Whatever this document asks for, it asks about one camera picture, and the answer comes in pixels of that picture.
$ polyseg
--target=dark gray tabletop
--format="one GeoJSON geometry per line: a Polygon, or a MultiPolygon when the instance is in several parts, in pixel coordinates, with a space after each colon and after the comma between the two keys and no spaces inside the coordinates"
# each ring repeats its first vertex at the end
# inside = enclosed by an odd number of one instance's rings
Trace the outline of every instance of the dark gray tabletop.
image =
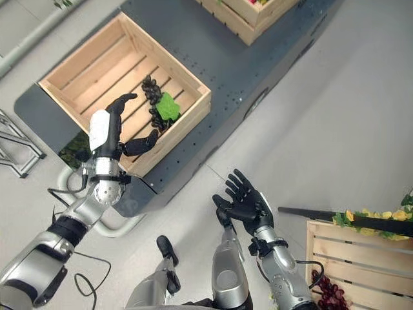
{"type": "MultiPolygon", "coordinates": [[[[239,108],[239,99],[250,97],[294,44],[310,29],[317,32],[328,10],[340,2],[300,1],[252,46],[246,46],[194,0],[126,1],[120,7],[212,90],[210,114],[143,180],[134,180],[134,188],[146,193],[137,197],[141,205],[174,179],[239,108]]],[[[117,13],[113,12],[90,36],[117,13]]],[[[79,127],[37,85],[16,101],[15,112],[56,153],[79,132],[79,127]]]]}

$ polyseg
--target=metal stand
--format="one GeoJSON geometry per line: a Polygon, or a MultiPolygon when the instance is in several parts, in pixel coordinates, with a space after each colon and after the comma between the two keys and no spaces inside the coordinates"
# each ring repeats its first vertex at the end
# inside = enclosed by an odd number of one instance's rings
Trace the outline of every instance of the metal stand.
{"type": "Polygon", "coordinates": [[[13,157],[11,157],[11,155],[9,155],[7,151],[0,146],[0,165],[9,166],[19,176],[19,178],[25,178],[28,176],[28,171],[37,163],[38,160],[45,158],[46,154],[36,147],[2,110],[0,110],[0,123],[6,126],[12,133],[9,134],[0,130],[1,139],[24,145],[33,153],[33,157],[23,164],[22,167],[19,167],[13,160],[13,157]]]}

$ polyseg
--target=gray table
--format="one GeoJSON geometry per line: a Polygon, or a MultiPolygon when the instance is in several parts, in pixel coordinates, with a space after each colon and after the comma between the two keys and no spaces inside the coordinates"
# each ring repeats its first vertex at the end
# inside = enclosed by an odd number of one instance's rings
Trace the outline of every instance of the gray table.
{"type": "MultiPolygon", "coordinates": [[[[212,110],[143,179],[133,179],[115,209],[131,217],[172,199],[247,112],[314,44],[341,3],[300,1],[252,46],[246,46],[194,0],[125,2],[119,9],[212,90],[212,110]]],[[[108,16],[84,41],[118,12],[108,16]]],[[[79,133],[79,127],[37,84],[16,101],[15,112],[56,153],[79,133]]]]}

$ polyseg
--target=wooden crate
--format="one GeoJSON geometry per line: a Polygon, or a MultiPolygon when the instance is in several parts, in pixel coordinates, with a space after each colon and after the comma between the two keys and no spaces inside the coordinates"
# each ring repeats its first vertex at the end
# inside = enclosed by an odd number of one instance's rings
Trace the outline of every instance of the wooden crate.
{"type": "Polygon", "coordinates": [[[290,10],[299,0],[269,0],[252,4],[248,0],[196,0],[224,23],[247,45],[290,10]]]}
{"type": "MultiPolygon", "coordinates": [[[[324,265],[325,274],[345,291],[346,300],[354,303],[351,309],[413,309],[411,239],[390,241],[363,236],[348,227],[308,221],[307,259],[324,265]]],[[[313,269],[319,270],[307,265],[307,283],[311,283],[313,269]]],[[[313,288],[316,300],[321,298],[320,292],[318,286],[313,288]]]]}
{"type": "Polygon", "coordinates": [[[120,164],[134,176],[144,176],[210,111],[211,91],[128,16],[120,13],[39,84],[87,133],[92,114],[121,94],[135,92],[122,114],[121,141],[147,136],[149,102],[141,82],[150,74],[163,92],[181,107],[182,116],[146,154],[122,156],[120,164]]]}

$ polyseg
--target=grapes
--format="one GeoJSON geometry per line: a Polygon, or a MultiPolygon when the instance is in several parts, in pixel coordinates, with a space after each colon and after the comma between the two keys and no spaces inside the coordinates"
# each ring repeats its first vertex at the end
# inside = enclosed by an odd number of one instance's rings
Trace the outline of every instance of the grapes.
{"type": "Polygon", "coordinates": [[[171,127],[175,121],[168,119],[164,121],[156,109],[156,104],[162,98],[161,87],[156,85],[156,79],[152,79],[149,75],[142,80],[142,90],[145,92],[146,99],[149,100],[150,108],[149,113],[151,113],[151,125],[158,128],[160,132],[164,132],[166,129],[171,127]]]}
{"type": "MultiPolygon", "coordinates": [[[[313,283],[318,279],[319,273],[316,270],[311,272],[313,283]]],[[[344,290],[340,289],[337,284],[332,284],[330,279],[323,276],[318,282],[318,286],[323,294],[318,301],[321,310],[348,310],[347,302],[344,299],[344,290]]]]}

